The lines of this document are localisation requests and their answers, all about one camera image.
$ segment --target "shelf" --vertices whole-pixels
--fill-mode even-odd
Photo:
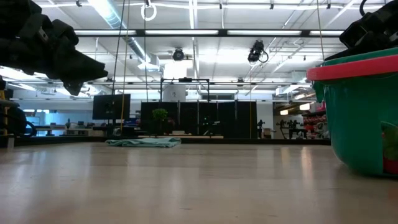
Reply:
[[[316,116],[316,115],[324,115],[324,114],[326,114],[326,110],[302,114],[302,116]]]

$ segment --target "cloth on floor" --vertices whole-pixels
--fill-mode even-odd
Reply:
[[[144,138],[144,139],[123,139],[106,140],[109,146],[122,147],[174,147],[181,144],[179,138]]]

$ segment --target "wall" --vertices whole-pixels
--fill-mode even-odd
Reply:
[[[278,115],[278,116],[274,116],[274,130],[276,131],[274,133],[274,139],[283,139],[284,138],[282,133],[281,133],[281,131],[280,131],[280,127],[276,125],[276,123],[279,123],[279,121],[281,121],[282,119],[284,121],[289,121],[289,120],[294,121],[294,120],[296,120],[299,123],[303,123],[303,116],[301,116],[301,115],[285,115],[285,116]],[[285,136],[288,139],[289,138],[289,130],[288,129],[284,129],[284,133],[286,133]]]
[[[274,114],[273,105],[271,102],[257,102],[257,122],[260,119],[265,122],[262,125],[263,128],[274,129]]]

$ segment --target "ceiling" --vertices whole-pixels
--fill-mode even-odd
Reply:
[[[90,6],[88,1],[34,0],[43,7],[43,14],[51,20],[60,19],[75,29],[110,29],[109,25]],[[122,14],[123,1],[114,1],[117,11]],[[132,6],[124,7],[123,21],[128,22],[129,29],[319,29],[317,10],[302,10],[305,6],[316,6],[317,0],[275,0],[274,9],[269,7],[270,0],[222,0],[223,9],[219,9],[219,0],[197,0],[197,16],[190,16],[189,2],[192,0],[152,0],[158,4],[157,15],[151,21],[141,17],[141,6],[144,1],[133,1]],[[327,0],[319,0],[326,6]],[[346,29],[352,22],[361,18],[358,7],[360,0],[331,0],[331,9],[320,9],[322,29]],[[381,7],[385,0],[369,0],[367,7]],[[142,48],[160,58],[160,64],[171,62],[171,52],[182,48],[188,55],[193,55],[191,37],[137,37]],[[264,65],[250,66],[247,61],[249,49],[256,40],[262,40],[267,48],[270,60]],[[322,63],[322,48],[319,38],[258,38],[258,37],[196,37],[196,53],[198,61],[197,77],[209,78],[216,82],[236,81],[239,77],[247,82],[291,82],[293,71],[306,71]],[[123,81],[126,66],[126,81],[138,82],[160,80],[159,72],[145,72],[138,69],[140,62],[134,52],[126,47],[121,40],[117,50],[117,37],[96,38],[81,37],[77,50],[106,64],[109,76],[116,71],[116,81]],[[345,49],[337,38],[324,38],[323,50],[325,57]],[[194,77],[192,61],[189,61],[188,77]],[[259,86],[261,89],[275,89],[277,86]],[[145,88],[145,86],[129,86],[126,88]]]

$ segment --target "ventilation duct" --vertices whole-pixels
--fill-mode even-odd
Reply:
[[[127,29],[127,26],[122,22],[121,16],[116,10],[112,0],[88,0],[88,2],[112,29],[118,30],[120,27]],[[145,67],[147,67],[150,71],[159,71],[159,59],[156,55],[147,55],[133,37],[123,37],[123,39],[137,55],[140,62],[144,64],[144,66],[140,66],[140,69],[145,69]]]

